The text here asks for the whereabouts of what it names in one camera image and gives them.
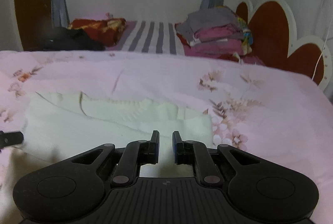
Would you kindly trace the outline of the white knit garment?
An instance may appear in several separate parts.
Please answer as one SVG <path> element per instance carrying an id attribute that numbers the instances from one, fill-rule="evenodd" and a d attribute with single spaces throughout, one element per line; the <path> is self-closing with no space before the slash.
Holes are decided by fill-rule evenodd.
<path id="1" fill-rule="evenodd" d="M 44 161 L 63 160 L 105 143 L 117 148 L 160 133 L 160 155 L 171 157 L 171 136 L 213 146 L 209 115 L 151 99 L 91 99 L 84 93 L 36 93 L 25 113 L 22 150 Z"/>

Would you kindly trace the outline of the black clothing pile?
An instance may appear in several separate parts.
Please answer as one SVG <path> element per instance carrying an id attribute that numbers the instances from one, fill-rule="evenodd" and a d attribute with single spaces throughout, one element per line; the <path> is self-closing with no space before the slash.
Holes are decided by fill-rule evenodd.
<path id="1" fill-rule="evenodd" d="M 91 39 L 83 29 L 54 27 L 40 40 L 41 51 L 104 51 L 102 43 Z"/>

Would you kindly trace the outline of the stack of folded clothes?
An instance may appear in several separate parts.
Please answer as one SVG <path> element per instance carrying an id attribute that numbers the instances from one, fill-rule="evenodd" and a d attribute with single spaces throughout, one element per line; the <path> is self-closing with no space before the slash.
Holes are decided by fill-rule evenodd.
<path id="1" fill-rule="evenodd" d="M 192 12 L 174 27 L 187 56 L 230 59 L 252 53 L 252 31 L 246 20 L 228 7 Z"/>

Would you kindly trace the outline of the pink floral quilt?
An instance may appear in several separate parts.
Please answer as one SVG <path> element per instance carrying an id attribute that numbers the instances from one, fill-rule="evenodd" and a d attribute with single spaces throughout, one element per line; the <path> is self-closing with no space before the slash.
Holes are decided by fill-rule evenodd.
<path id="1" fill-rule="evenodd" d="M 22 131 L 36 93 L 168 102 L 209 115 L 223 143 L 299 171 L 319 189 L 315 223 L 332 223 L 332 104 L 307 76 L 223 60 L 130 52 L 1 52 L 1 130 Z M 1 223 L 19 223 L 17 180 L 51 164 L 22 150 L 1 155 Z M 171 157 L 143 176 L 184 176 Z"/>

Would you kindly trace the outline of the striped grey white sheet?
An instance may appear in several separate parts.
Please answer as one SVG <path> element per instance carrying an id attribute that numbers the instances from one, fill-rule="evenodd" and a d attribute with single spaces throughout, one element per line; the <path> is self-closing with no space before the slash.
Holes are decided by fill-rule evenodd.
<path id="1" fill-rule="evenodd" d="M 119 41 L 107 51 L 184 55 L 174 25 L 168 22 L 129 21 Z"/>

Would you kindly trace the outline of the red floral blanket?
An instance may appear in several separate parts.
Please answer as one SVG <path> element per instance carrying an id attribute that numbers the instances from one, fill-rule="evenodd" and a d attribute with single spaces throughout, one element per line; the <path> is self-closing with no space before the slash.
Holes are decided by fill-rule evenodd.
<path id="1" fill-rule="evenodd" d="M 74 19 L 68 29 L 83 29 L 94 41 L 105 47 L 117 45 L 126 28 L 126 20 L 123 18 L 111 18 L 108 20 Z"/>

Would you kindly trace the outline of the red heart-shaped headboard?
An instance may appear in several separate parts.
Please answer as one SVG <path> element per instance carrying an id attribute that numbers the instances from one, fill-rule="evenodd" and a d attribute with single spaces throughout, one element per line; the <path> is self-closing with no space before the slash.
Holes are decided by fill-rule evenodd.
<path id="1" fill-rule="evenodd" d="M 241 0 L 236 14 L 252 32 L 252 49 L 265 66 L 299 73 L 324 90 L 332 77 L 331 53 L 316 35 L 297 37 L 293 12 L 285 0 L 264 0 L 253 6 Z"/>

